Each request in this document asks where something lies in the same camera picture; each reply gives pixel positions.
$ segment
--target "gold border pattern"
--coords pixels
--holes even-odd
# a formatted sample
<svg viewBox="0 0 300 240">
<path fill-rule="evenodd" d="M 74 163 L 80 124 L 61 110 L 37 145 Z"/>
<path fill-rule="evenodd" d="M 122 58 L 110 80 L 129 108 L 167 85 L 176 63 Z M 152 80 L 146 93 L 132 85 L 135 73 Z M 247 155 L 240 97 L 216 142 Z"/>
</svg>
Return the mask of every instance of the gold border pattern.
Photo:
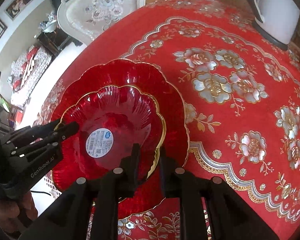
<svg viewBox="0 0 300 240">
<path fill-rule="evenodd" d="M 255 180 L 241 180 L 239 179 L 232 168 L 231 163 L 218 163 L 212 160 L 205 152 L 202 142 L 190 142 L 189 152 L 194 153 L 199 165 L 206 171 L 214 174 L 223 174 L 226 182 L 235 190 L 247 191 L 249 198 L 254 203 L 265 203 L 266 209 L 269 212 L 277 212 L 279 218 L 285 218 L 285 220 L 295 223 L 300 217 L 300 214 L 291 215 L 290 210 L 285 211 L 282 203 L 273 203 L 271 198 L 271 192 L 267 194 L 261 194 L 258 192 Z"/>
</svg>

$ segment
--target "red glass bowl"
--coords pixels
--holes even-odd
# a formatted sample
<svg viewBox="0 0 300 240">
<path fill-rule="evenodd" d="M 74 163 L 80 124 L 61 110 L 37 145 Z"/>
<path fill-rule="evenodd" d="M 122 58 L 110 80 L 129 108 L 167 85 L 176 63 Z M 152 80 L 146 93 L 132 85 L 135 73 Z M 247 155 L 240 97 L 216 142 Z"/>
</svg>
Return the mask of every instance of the red glass bowl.
<svg viewBox="0 0 300 240">
<path fill-rule="evenodd" d="M 183 100 L 178 90 L 167 82 L 159 69 L 151 64 L 116 59 L 105 65 L 96 65 L 88 69 L 80 79 L 65 90 L 51 120 L 61 118 L 66 109 L 75 105 L 85 94 L 110 85 L 136 86 L 140 91 L 152 95 L 157 100 L 160 105 L 160 114 L 166 122 L 167 130 L 163 143 L 166 154 L 183 166 L 189 149 Z M 80 177 L 79 174 L 70 174 L 67 168 L 68 165 L 61 161 L 53 169 L 52 178 L 59 188 L 62 188 L 62 185 L 68 187 L 75 181 L 74 178 Z M 118 217 L 123 219 L 132 214 L 143 213 L 159 205 L 162 199 L 160 174 L 157 168 L 146 182 L 138 187 L 133 198 L 127 198 L 119 203 Z"/>
<path fill-rule="evenodd" d="M 79 124 L 79 131 L 62 144 L 69 179 L 59 181 L 60 190 L 68 188 L 78 176 L 95 179 L 119 167 L 120 160 L 130 156 L 134 143 L 141 146 L 139 181 L 156 168 L 166 125 L 153 96 L 135 86 L 106 86 L 80 98 L 64 112 L 60 122 L 73 121 Z"/>
</svg>

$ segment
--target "human hand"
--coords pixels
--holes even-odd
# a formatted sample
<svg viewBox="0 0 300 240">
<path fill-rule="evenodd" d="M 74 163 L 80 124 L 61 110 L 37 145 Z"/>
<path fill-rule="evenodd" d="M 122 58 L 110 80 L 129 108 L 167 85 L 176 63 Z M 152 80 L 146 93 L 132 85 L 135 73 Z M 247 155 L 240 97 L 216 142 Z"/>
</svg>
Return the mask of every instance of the human hand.
<svg viewBox="0 0 300 240">
<path fill-rule="evenodd" d="M 35 220 L 38 217 L 38 211 L 34 206 L 34 201 L 29 191 L 19 202 L 20 207 L 26 209 L 26 215 L 29 219 Z M 12 220 L 20 214 L 18 204 L 14 201 L 0 200 L 0 227 L 7 233 L 18 231 L 17 224 Z"/>
</svg>

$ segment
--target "red tablecloth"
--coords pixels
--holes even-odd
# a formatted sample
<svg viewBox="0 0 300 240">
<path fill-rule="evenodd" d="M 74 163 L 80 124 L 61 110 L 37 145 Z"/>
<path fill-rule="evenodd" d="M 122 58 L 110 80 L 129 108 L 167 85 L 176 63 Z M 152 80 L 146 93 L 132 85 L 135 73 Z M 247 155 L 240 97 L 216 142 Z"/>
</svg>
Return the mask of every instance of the red tablecloth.
<svg viewBox="0 0 300 240">
<path fill-rule="evenodd" d="M 85 70 L 116 58 L 156 64 L 182 94 L 191 141 L 186 169 L 202 178 L 219 174 L 288 239 L 300 221 L 296 55 L 263 39 L 236 8 L 160 0 L 122 19 L 79 55 L 48 96 L 40 122 L 50 120 L 65 88 Z M 121 221 L 119 239 L 177 239 L 178 210 L 169 199 Z"/>
</svg>

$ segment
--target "white appliance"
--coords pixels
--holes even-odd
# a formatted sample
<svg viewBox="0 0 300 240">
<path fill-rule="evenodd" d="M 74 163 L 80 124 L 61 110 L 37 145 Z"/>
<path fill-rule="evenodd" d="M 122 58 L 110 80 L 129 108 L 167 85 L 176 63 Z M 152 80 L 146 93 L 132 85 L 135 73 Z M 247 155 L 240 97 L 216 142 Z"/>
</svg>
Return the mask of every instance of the white appliance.
<svg viewBox="0 0 300 240">
<path fill-rule="evenodd" d="M 300 10 L 293 0 L 247 0 L 254 15 L 253 23 L 266 39 L 287 49 L 298 23 Z"/>
</svg>

